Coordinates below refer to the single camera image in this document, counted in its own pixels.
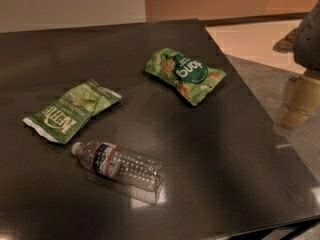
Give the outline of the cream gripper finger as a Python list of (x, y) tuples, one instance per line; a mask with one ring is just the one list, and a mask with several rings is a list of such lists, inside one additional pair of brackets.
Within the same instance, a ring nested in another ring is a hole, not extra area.
[(320, 84), (299, 77), (285, 103), (279, 124), (286, 129), (298, 129), (320, 107)]

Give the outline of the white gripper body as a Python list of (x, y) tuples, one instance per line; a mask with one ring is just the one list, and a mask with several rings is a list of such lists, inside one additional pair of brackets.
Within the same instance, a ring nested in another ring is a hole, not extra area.
[(315, 84), (320, 84), (320, 71), (306, 69), (302, 74), (302, 78), (309, 82), (314, 82)]

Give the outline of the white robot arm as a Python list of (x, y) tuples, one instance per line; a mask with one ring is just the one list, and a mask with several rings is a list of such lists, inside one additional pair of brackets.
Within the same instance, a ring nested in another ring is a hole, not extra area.
[(320, 0), (273, 49), (292, 52), (294, 61), (305, 68), (294, 81), (278, 121), (281, 127), (295, 130), (320, 107)]

